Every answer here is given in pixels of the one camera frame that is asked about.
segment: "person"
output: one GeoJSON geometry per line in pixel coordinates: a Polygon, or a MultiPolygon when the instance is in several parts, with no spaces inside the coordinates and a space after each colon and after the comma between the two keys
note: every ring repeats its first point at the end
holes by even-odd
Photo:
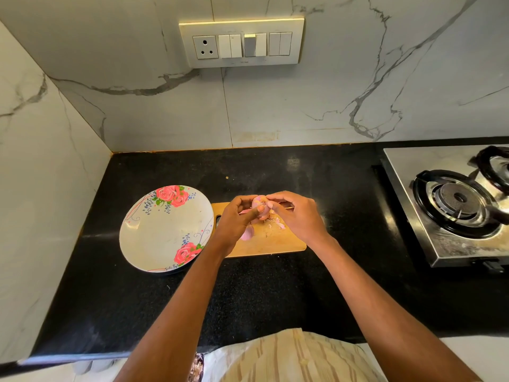
{"type": "MultiPolygon", "coordinates": [[[[239,196],[226,206],[207,246],[135,347],[116,382],[188,381],[207,304],[223,259],[264,207],[239,196]]],[[[480,378],[405,311],[327,233],[313,199],[292,192],[267,205],[327,267],[390,382],[472,382],[480,378]]],[[[360,347],[294,328],[205,355],[203,381],[378,381],[360,347]]]]}

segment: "pink rose design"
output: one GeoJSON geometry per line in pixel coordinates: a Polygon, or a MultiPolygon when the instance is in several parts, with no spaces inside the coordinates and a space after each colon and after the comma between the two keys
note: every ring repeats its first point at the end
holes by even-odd
{"type": "Polygon", "coordinates": [[[175,198],[177,191],[180,192],[180,187],[177,185],[164,186],[156,190],[156,196],[163,201],[171,201],[175,198]]]}
{"type": "Polygon", "coordinates": [[[196,257],[198,253],[201,252],[201,245],[198,244],[198,247],[196,247],[196,245],[194,245],[192,242],[188,242],[187,244],[182,245],[180,249],[177,250],[177,254],[175,255],[173,261],[179,265],[188,263],[194,257],[196,257]]]}
{"type": "Polygon", "coordinates": [[[179,190],[179,193],[175,196],[175,198],[172,201],[172,205],[175,207],[184,205],[186,203],[188,197],[189,197],[188,192],[179,190]]]}

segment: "wooden cutting board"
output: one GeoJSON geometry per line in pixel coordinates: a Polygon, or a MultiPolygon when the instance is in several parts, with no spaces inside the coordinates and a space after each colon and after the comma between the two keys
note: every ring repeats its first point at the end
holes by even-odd
{"type": "MultiPolygon", "coordinates": [[[[212,209],[214,210],[213,234],[216,230],[217,217],[222,215],[223,210],[228,204],[229,202],[212,204],[212,209]]],[[[235,248],[233,248],[233,251],[227,257],[270,255],[305,250],[307,245],[293,234],[282,218],[279,218],[279,222],[285,228],[279,227],[275,220],[277,217],[276,214],[272,214],[270,219],[254,224],[255,234],[251,240],[237,241],[235,248]]]]}

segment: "hand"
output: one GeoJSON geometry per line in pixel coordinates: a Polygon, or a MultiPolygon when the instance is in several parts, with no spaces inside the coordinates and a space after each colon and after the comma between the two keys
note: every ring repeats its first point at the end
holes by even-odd
{"type": "Polygon", "coordinates": [[[247,213],[239,214],[241,211],[251,208],[251,202],[256,196],[256,194],[252,196],[237,196],[225,207],[211,239],[226,245],[226,255],[231,252],[249,223],[263,211],[264,206],[259,205],[258,208],[251,209],[247,213]]]}
{"type": "Polygon", "coordinates": [[[314,199],[292,192],[269,194],[267,205],[289,226],[291,231],[307,245],[328,238],[320,213],[314,199]]]}

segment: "plate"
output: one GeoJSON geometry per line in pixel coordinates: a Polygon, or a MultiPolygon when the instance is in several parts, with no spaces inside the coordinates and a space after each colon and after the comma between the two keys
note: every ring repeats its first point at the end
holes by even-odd
{"type": "Polygon", "coordinates": [[[205,247],[214,212],[203,193],[170,185],[140,198],[120,227],[120,249],[139,270],[170,273],[190,263],[205,247]]]}

